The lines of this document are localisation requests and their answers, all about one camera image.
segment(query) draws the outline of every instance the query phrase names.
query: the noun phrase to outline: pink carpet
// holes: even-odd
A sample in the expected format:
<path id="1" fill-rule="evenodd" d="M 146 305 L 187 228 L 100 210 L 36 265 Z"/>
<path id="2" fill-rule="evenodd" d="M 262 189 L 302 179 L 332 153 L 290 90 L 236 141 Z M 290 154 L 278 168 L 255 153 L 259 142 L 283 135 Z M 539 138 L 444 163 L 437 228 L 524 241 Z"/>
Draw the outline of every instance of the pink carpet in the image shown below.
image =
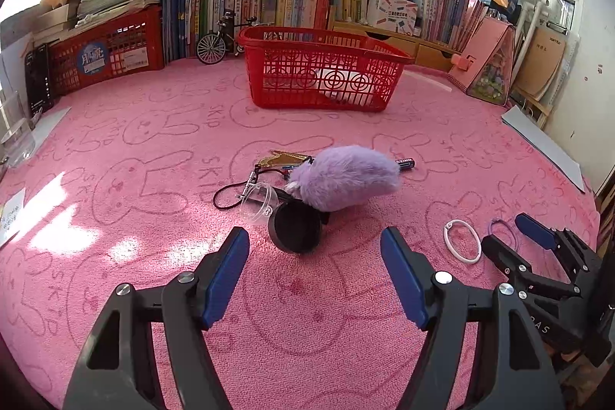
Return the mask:
<path id="1" fill-rule="evenodd" d="M 383 228 L 460 281 L 493 287 L 486 259 L 467 266 L 442 239 L 450 219 L 483 237 L 494 217 L 528 212 L 570 227 L 595 246 L 598 214 L 540 153 L 500 121 L 502 109 L 405 75 L 380 114 L 261 110 L 248 97 L 244 62 L 179 61 L 65 97 L 71 106 L 35 158 L 10 171 L 0 200 L 26 187 L 30 223 L 0 250 L 0 332 L 32 385 L 61 406 L 73 365 L 116 284 L 167 283 L 217 249 L 238 211 L 212 193 L 245 179 L 273 148 L 315 154 L 361 144 L 411 156 L 394 196 L 336 213 L 313 255 L 278 251 L 248 228 L 251 253 L 224 318 L 205 334 L 236 409 L 393 409 L 424 335 L 406 320 L 379 255 Z M 506 241 L 506 230 L 497 234 Z M 466 232 L 451 238 L 474 255 Z M 563 272 L 519 235 L 534 271 Z M 469 329 L 451 399 L 462 402 L 472 363 Z M 164 335 L 156 327 L 167 406 L 179 408 Z"/>

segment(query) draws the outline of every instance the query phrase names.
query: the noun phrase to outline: metal screw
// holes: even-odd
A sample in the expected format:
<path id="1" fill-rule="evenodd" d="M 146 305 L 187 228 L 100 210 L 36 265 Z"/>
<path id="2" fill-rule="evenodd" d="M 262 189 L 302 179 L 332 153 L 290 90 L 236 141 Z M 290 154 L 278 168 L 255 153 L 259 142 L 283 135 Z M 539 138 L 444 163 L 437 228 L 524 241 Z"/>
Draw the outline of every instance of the metal screw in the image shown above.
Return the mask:
<path id="1" fill-rule="evenodd" d="M 122 283 L 116 287 L 117 295 L 126 295 L 130 292 L 130 283 Z"/>
<path id="2" fill-rule="evenodd" d="M 503 295 L 513 295 L 515 292 L 515 287 L 513 287 L 510 283 L 501 283 L 497 288 L 503 293 Z"/>
<path id="3" fill-rule="evenodd" d="M 442 283 L 443 285 L 445 285 L 447 283 L 451 283 L 451 281 L 453 281 L 453 277 L 448 272 L 438 271 L 435 274 L 435 280 L 436 280 L 436 282 Z"/>
<path id="4" fill-rule="evenodd" d="M 177 281 L 179 283 L 190 283 L 194 280 L 194 273 L 192 271 L 182 271 L 177 275 Z"/>

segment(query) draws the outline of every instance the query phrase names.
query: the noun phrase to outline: miniature bicycle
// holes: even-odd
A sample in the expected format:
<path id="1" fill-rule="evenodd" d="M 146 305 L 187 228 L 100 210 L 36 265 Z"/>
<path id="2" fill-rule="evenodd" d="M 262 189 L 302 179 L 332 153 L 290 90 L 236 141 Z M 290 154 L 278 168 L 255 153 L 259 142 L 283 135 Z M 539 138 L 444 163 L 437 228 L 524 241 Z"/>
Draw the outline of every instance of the miniature bicycle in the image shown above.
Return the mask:
<path id="1" fill-rule="evenodd" d="M 235 43 L 235 27 L 251 27 L 256 16 L 247 18 L 245 23 L 235 24 L 235 12 L 225 10 L 224 16 L 218 21 L 218 33 L 204 35 L 196 44 L 196 56 L 205 65 L 220 63 L 226 53 L 235 51 L 235 56 L 244 52 L 244 47 Z"/>

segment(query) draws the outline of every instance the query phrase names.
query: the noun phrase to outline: label on crate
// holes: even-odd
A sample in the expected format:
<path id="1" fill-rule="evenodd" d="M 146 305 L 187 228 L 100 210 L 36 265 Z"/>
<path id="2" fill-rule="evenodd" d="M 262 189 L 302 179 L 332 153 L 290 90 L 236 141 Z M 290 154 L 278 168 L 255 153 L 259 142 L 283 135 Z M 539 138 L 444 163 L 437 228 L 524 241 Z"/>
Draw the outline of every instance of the label on crate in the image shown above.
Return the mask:
<path id="1" fill-rule="evenodd" d="M 91 42 L 77 55 L 77 68 L 81 73 L 91 75 L 103 70 L 108 61 L 107 48 L 100 42 Z"/>
<path id="2" fill-rule="evenodd" d="M 122 53 L 121 58 L 122 68 L 124 71 L 146 67 L 150 64 L 150 60 L 148 60 L 147 48 L 138 48 L 136 50 L 126 51 L 125 53 Z"/>

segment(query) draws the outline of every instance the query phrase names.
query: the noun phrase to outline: black round lid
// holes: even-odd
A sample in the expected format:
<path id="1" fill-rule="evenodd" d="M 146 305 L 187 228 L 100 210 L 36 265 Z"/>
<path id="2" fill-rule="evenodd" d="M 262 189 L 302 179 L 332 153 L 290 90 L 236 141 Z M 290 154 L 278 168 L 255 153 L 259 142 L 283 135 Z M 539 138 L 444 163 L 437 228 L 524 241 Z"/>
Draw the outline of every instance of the black round lid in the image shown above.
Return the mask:
<path id="1" fill-rule="evenodd" d="M 268 228 L 271 240 L 281 251 L 304 254 L 321 241 L 321 214 L 292 198 L 274 209 Z"/>

